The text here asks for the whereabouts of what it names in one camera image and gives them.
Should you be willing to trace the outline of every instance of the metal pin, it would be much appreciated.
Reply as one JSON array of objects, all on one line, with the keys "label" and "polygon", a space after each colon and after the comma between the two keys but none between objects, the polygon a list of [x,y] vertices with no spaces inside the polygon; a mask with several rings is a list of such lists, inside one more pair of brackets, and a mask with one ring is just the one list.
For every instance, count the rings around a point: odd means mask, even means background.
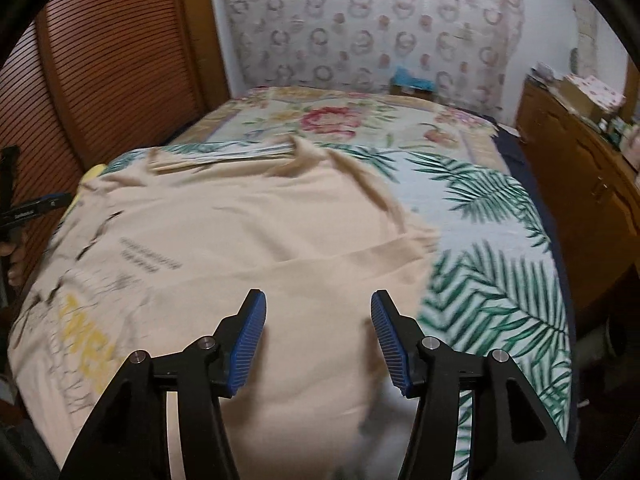
[{"label": "metal pin", "polygon": [[216,340],[212,338],[210,335],[206,335],[198,339],[198,346],[203,350],[209,350],[209,348],[213,348],[216,344]]},{"label": "metal pin", "polygon": [[422,340],[422,346],[424,346],[427,350],[435,350],[438,346],[440,346],[440,342],[437,338],[428,335]]},{"label": "metal pin", "polygon": [[493,357],[499,363],[504,363],[509,360],[509,354],[507,354],[507,352],[505,352],[501,348],[498,348],[497,350],[491,352],[491,357]]},{"label": "metal pin", "polygon": [[129,356],[129,361],[137,365],[146,359],[146,352],[144,350],[136,350]]}]

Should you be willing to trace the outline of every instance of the floral bedspread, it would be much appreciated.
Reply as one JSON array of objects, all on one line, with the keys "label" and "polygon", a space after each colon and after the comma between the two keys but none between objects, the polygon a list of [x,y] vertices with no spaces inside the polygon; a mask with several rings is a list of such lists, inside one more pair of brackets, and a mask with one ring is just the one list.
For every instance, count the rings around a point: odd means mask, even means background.
[{"label": "floral bedspread", "polygon": [[[246,152],[253,142],[163,149],[198,156],[238,148]],[[522,185],[500,171],[437,153],[322,145],[372,165],[406,208],[440,229],[437,263],[416,306],[423,331],[459,351],[508,351],[566,436],[572,368],[564,301],[550,239]],[[145,151],[125,153],[106,171],[125,168]],[[398,477],[415,414],[415,403],[398,397],[395,388],[378,396],[355,444],[359,451],[349,455],[336,479]],[[452,476],[456,480],[465,477],[468,467],[471,417],[470,393],[462,392]]]},{"label": "floral bedspread", "polygon": [[303,87],[256,88],[194,124],[176,143],[263,140],[295,134],[314,142],[439,153],[509,174],[494,126],[422,99]]}]

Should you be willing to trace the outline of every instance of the dresser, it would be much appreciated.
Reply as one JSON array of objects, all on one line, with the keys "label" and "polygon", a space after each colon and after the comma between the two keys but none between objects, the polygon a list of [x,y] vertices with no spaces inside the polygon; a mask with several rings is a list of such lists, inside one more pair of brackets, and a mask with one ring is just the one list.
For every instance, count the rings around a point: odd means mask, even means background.
[{"label": "dresser", "polygon": [[616,307],[603,297],[626,286],[629,276],[640,280],[636,172],[596,131],[530,80],[516,126],[556,220],[580,336]]}]

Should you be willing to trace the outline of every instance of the beige t-shirt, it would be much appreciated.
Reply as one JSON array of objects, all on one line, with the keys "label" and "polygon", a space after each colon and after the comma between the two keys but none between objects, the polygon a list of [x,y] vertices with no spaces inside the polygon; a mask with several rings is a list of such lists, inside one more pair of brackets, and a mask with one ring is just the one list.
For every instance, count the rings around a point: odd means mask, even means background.
[{"label": "beige t-shirt", "polygon": [[[385,370],[370,297],[386,288],[415,315],[436,234],[347,155],[297,138],[261,148],[152,150],[84,185],[10,337],[58,464],[129,353],[182,351],[250,288],[266,294],[266,325],[247,385],[222,405],[241,477],[325,478],[347,449]],[[168,435],[183,478],[175,414]]]}]

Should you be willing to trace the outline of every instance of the human hand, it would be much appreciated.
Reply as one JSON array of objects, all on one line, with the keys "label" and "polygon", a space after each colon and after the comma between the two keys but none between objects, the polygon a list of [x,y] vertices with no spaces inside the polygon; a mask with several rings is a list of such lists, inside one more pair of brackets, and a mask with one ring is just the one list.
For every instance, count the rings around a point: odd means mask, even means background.
[{"label": "human hand", "polygon": [[27,235],[24,231],[20,234],[20,242],[17,245],[11,242],[0,242],[0,256],[11,256],[11,267],[8,272],[9,285],[11,286],[22,285],[26,243]]}]

